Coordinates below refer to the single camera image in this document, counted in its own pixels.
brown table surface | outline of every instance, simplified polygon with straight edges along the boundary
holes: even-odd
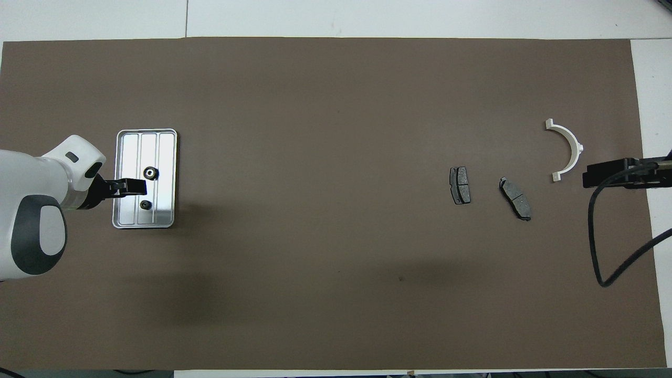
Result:
[[[547,118],[585,146],[556,183]],[[129,128],[179,133],[174,226],[69,213],[58,265],[0,284],[0,366],[665,366],[653,255],[603,289],[587,243],[581,172],[642,155],[627,40],[5,43],[0,148],[78,134],[111,178]],[[596,221],[607,272],[651,237],[645,191],[605,191]]]

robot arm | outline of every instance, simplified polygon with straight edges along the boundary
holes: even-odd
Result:
[[[0,280],[36,276],[56,265],[67,242],[63,211],[146,194],[144,180],[104,180],[98,170],[105,161],[77,135],[41,157],[0,150]]]

